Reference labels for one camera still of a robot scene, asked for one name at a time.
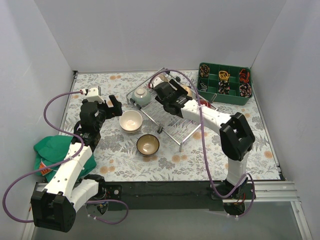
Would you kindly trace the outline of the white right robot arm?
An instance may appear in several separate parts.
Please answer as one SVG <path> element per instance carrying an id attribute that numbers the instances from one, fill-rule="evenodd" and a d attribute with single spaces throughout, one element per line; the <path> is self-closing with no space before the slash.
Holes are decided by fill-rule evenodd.
<path id="1" fill-rule="evenodd" d="M 256 140 L 245 116 L 239 112 L 234 115 L 222 113 L 200 104 L 174 80 L 166 82 L 156 77 L 150 81 L 149 87 L 156 92 L 155 99 L 167 113 L 194 121 L 220 136 L 222 151 L 228 158 L 224 181 L 227 193 L 221 195 L 215 187 L 213 190 L 220 198 L 237 199 L 243 195 L 248 181 L 247 161 Z"/>

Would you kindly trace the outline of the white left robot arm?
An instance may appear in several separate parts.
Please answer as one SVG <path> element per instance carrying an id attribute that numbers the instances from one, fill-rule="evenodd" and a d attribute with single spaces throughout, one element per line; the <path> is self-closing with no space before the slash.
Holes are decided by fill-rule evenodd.
<path id="1" fill-rule="evenodd" d="M 122 115 L 122 104 L 114 95 L 109 99 L 112 106 L 99 97 L 87 96 L 82 101 L 80 120 L 73 129 L 74 137 L 53 178 L 42 191 L 31 196 L 33 222 L 36 227 L 68 232 L 76 218 L 77 211 L 87 201 L 98 201 L 102 212 L 107 210 L 104 177 L 89 174 L 76 185 L 85 163 L 92 157 L 100 139 L 100 130 L 105 120 Z"/>

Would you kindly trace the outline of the olive beige plain bowl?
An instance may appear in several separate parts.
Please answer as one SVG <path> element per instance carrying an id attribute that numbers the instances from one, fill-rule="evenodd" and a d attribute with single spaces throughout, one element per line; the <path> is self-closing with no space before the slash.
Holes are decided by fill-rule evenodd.
<path id="1" fill-rule="evenodd" d="M 168 78 L 165 77 L 164 75 L 159 75 L 159 78 L 160 78 L 163 82 L 169 82 Z M 187 96 L 189 96 L 189 97 L 192 97 L 192 96 L 193 96 L 192 91 L 191 91 L 191 89 L 190 89 L 188 86 L 186 86 L 186 85 L 184 85 L 184 84 L 181 84 L 180 86 L 181 86 L 184 90 L 187 91 Z"/>

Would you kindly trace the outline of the beige floral bowl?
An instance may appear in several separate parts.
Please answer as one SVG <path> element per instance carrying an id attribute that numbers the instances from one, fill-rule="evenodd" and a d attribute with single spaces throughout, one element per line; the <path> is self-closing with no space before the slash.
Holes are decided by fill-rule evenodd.
<path id="1" fill-rule="evenodd" d="M 123 128 L 121 129 L 121 131 L 123 133 L 127 134 L 127 135 L 136 135 L 136 134 L 138 134 L 140 132 L 140 130 L 141 130 L 141 128 L 136 129 L 135 131 L 127 131 L 127 130 L 125 130 Z"/>

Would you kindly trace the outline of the beige bowl white flower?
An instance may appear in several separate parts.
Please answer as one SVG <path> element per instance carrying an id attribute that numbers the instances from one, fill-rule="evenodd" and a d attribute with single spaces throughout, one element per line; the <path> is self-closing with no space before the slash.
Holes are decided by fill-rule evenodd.
<path id="1" fill-rule="evenodd" d="M 128 133 L 139 130 L 143 123 L 142 115 L 135 110 L 127 110 L 119 118 L 120 127 Z"/>

